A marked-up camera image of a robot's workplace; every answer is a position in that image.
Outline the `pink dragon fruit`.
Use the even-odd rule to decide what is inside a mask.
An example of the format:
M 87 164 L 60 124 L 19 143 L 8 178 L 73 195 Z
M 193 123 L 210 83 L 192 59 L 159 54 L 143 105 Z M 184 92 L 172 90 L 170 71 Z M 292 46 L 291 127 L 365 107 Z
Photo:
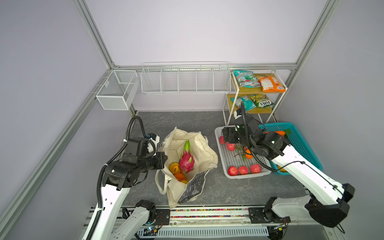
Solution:
M 183 173 L 189 173 L 194 169 L 195 159 L 191 150 L 190 141 L 187 140 L 184 145 L 183 153 L 179 160 L 179 167 Z

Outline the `cream canvas tote bag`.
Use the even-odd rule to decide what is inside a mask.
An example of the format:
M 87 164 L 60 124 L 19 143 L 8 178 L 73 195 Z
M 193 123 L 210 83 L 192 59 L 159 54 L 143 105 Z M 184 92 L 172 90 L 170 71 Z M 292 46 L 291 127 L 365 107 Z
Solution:
M 218 155 L 207 137 L 174 128 L 163 140 L 161 151 L 168 159 L 156 172 L 155 183 L 160 194 L 167 196 L 168 206 L 196 200 L 203 192 L 206 175 L 218 166 Z

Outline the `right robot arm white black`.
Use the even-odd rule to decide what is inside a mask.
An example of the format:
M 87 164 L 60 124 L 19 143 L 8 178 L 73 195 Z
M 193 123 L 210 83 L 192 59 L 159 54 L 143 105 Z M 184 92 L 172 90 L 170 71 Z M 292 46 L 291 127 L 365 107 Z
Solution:
M 279 165 L 309 190 L 308 195 L 299 198 L 271 197 L 263 209 L 266 221 L 311 217 L 325 227 L 338 228 L 349 213 L 348 202 L 353 198 L 355 188 L 341 184 L 317 169 L 287 138 L 261 129 L 259 121 L 246 112 L 244 103 L 237 109 L 235 119 L 233 127 L 222 130 L 225 142 L 240 144 L 253 158 L 264 157 Z

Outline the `orange snack bag top shelf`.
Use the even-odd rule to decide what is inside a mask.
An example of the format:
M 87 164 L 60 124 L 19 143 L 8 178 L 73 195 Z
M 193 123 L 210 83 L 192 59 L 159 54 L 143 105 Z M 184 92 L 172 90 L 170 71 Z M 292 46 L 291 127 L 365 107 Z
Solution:
M 280 81 L 269 75 L 257 75 L 257 80 L 260 82 L 262 91 L 266 93 L 283 93 L 286 88 Z

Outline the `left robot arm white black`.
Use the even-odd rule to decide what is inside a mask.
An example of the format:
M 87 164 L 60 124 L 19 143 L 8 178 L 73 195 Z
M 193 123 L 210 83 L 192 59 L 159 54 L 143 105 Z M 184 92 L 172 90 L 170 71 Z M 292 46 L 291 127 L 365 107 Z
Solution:
M 139 116 L 133 116 L 119 151 L 102 166 L 97 181 L 97 206 L 84 233 L 84 240 L 130 240 L 139 229 L 156 219 L 156 205 L 139 201 L 116 230 L 118 213 L 132 187 L 141 183 L 140 174 L 162 170 L 168 157 L 157 150 L 160 137 L 146 134 Z

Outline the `yellow orange mango fruit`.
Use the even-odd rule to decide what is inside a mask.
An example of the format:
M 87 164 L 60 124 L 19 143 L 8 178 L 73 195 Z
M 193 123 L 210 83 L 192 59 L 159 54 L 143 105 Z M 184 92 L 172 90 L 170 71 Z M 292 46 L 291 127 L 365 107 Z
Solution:
M 169 170 L 171 171 L 171 173 L 173 175 L 177 174 L 177 173 L 180 173 L 181 170 L 180 170 L 180 167 L 179 167 L 179 163 L 172 163 L 169 167 Z

